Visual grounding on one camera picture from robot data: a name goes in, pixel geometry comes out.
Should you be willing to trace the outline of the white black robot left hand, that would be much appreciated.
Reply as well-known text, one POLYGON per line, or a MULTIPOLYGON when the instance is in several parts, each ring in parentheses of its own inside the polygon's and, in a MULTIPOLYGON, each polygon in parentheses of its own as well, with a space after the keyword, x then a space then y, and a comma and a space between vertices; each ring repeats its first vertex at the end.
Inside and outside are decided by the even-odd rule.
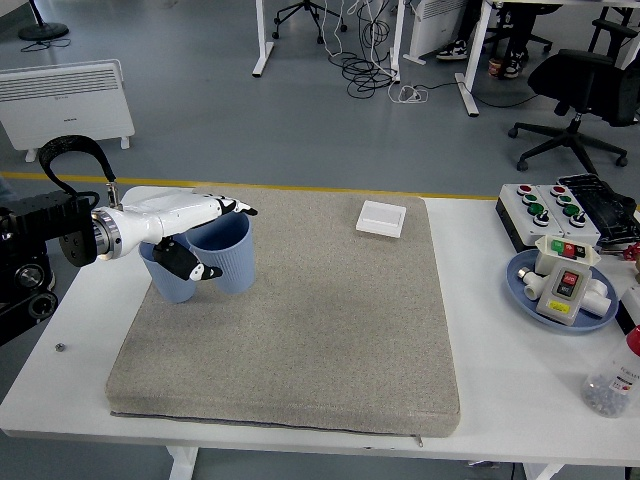
POLYGON ((223 270, 200 261, 175 237, 231 213, 255 216, 257 210, 230 197, 178 191, 135 204, 112 213, 117 232, 112 238, 113 258, 129 254, 142 243, 153 246, 154 260, 182 280, 209 280, 223 275, 223 270))

